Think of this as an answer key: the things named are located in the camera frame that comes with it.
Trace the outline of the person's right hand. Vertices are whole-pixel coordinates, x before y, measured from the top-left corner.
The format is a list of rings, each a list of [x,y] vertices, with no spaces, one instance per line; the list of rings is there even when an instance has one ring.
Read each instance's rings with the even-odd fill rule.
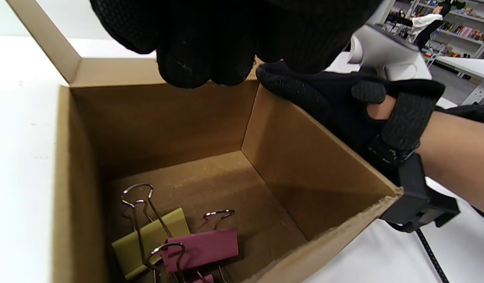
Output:
[[[445,86],[367,72],[303,75],[284,62],[256,70],[260,84],[312,118],[389,179],[414,155]]]

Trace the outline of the person's left hand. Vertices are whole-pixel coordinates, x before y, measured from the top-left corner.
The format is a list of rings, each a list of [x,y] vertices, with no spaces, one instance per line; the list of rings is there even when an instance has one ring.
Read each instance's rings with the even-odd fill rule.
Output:
[[[256,59],[299,74],[330,66],[380,0],[91,0],[109,36],[137,54],[156,53],[168,83],[235,86]]]

